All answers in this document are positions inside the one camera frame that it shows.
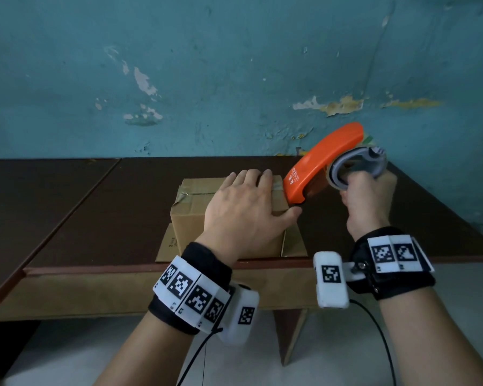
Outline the person's right hand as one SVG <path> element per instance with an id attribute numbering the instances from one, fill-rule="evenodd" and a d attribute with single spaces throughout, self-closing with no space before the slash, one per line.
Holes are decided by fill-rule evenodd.
<path id="1" fill-rule="evenodd" d="M 361 176 L 360 205 L 348 209 L 347 229 L 354 241 L 377 229 L 390 226 L 389 214 L 397 177 L 385 170 L 374 179 L 367 172 Z"/>

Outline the person's left forearm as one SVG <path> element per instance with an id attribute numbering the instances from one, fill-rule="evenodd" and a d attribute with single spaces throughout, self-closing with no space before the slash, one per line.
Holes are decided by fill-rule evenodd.
<path id="1" fill-rule="evenodd" d="M 93 386 L 176 386 L 194 338 L 147 312 Z"/>

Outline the brown wooden table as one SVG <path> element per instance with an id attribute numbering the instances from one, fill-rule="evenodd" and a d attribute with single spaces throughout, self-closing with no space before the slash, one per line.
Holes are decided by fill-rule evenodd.
<path id="1" fill-rule="evenodd" d="M 24 268 L 0 304 L 0 322 L 122 316 L 145 312 L 164 263 L 155 259 L 170 206 L 184 178 L 222 177 L 241 169 L 285 175 L 293 156 L 120 158 Z M 483 262 L 483 235 L 397 167 L 393 223 L 417 237 L 432 263 Z M 298 226 L 308 256 L 348 256 L 346 210 L 334 190 L 307 202 Z M 234 279 L 260 292 L 275 311 L 281 358 L 289 359 L 305 310 L 315 308 L 315 275 L 307 257 L 244 260 Z"/>
<path id="2" fill-rule="evenodd" d="M 24 268 L 120 159 L 0 159 L 0 304 Z M 0 379 L 39 321 L 0 322 Z"/>

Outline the black wristband with marker tags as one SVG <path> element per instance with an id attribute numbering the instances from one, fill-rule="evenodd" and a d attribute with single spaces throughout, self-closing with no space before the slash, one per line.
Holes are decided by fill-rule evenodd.
<path id="1" fill-rule="evenodd" d="M 215 330 L 229 301 L 232 268 L 207 247 L 190 243 L 153 286 L 148 311 L 187 335 Z"/>
<path id="2" fill-rule="evenodd" d="M 363 278 L 348 281 L 358 294 L 376 300 L 433 287 L 434 271 L 417 240 L 395 227 L 375 229 L 355 241 L 350 255 L 351 272 Z"/>

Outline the person's right forearm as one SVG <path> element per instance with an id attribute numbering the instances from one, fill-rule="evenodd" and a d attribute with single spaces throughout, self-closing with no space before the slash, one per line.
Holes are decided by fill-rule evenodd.
<path id="1" fill-rule="evenodd" d="M 379 306 L 404 386 L 483 386 L 483 358 L 432 287 Z"/>

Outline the orange tape dispenser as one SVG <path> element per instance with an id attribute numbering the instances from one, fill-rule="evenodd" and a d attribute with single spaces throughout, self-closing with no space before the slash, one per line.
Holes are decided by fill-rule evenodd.
<path id="1" fill-rule="evenodd" d="M 358 122 L 347 123 L 325 136 L 300 158 L 284 178 L 283 189 L 288 203 L 303 204 L 325 188 L 332 187 L 327 180 L 328 166 L 342 153 L 361 146 L 380 147 Z"/>

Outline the person's left hand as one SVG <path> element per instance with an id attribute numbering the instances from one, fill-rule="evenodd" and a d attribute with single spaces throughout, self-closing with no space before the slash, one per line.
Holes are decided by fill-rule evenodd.
<path id="1" fill-rule="evenodd" d="M 237 174 L 237 191 L 233 197 L 214 194 L 206 207 L 204 231 L 195 240 L 227 266 L 233 266 L 247 253 L 259 252 L 276 238 L 272 237 L 273 173 L 270 169 L 262 172 L 257 198 L 244 198 L 243 171 Z"/>

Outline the brown cardboard box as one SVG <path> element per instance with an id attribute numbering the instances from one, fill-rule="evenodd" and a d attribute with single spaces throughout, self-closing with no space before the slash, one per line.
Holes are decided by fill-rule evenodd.
<path id="1" fill-rule="evenodd" d="M 171 223 L 163 236 L 155 262 L 170 262 L 202 234 L 206 207 L 224 182 L 223 177 L 184 179 L 170 209 Z M 258 253 L 247 253 L 244 259 L 306 257 L 307 250 L 297 224 L 273 239 Z"/>

